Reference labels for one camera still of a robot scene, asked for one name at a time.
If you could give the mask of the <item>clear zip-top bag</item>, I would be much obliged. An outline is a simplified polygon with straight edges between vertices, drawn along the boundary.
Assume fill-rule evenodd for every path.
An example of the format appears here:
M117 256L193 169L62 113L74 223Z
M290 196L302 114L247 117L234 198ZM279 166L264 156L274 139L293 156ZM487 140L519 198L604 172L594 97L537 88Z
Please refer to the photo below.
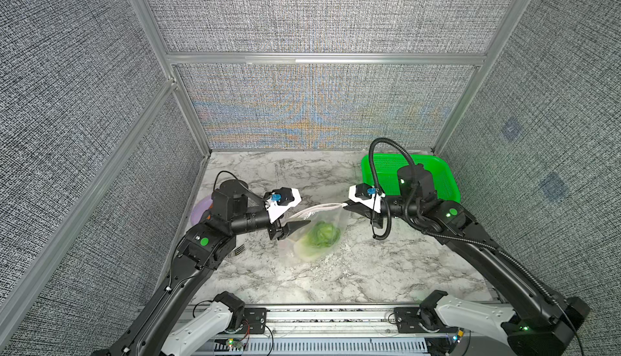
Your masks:
M305 224L278 242L279 257L286 265L314 262L336 250L349 223L344 203L312 206L289 217L286 223Z

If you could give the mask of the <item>green chinese cabbage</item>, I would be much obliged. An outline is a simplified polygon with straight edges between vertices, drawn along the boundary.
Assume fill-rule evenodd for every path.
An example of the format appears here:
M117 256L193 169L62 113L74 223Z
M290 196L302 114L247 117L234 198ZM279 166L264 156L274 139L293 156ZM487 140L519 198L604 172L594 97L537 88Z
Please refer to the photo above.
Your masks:
M315 261L328 255L341 240L341 229L320 221L294 244L294 254L302 261Z

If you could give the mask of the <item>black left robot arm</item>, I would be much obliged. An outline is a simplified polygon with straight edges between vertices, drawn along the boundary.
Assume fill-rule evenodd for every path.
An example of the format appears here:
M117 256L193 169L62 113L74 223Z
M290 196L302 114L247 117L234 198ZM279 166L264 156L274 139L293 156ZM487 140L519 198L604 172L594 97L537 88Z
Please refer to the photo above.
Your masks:
M210 338L237 332L244 302L223 292L184 326L176 324L192 298L235 249L237 237L265 230L270 239L285 239L305 221L281 223L301 201L297 189L283 187L259 196L243 181L224 181L213 191L212 204L198 224L177 244L165 279L132 325L99 355L191 355Z

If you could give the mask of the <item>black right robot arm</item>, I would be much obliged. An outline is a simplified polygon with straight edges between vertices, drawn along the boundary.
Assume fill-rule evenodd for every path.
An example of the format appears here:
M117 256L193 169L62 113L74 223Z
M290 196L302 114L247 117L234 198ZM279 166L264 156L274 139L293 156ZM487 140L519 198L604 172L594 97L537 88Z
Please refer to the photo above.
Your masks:
M463 206L439 198L431 172L422 165L400 168L396 179L396 196L365 183L350 187L344 208L368 218L374 227L384 226L380 239L388 237L395 218L436 239L474 267L506 301L494 307L433 291L416 313L397 313L396 320L427 333L466 329L509 346L517 355L564 354L590 314L588 304L553 291L508 254Z

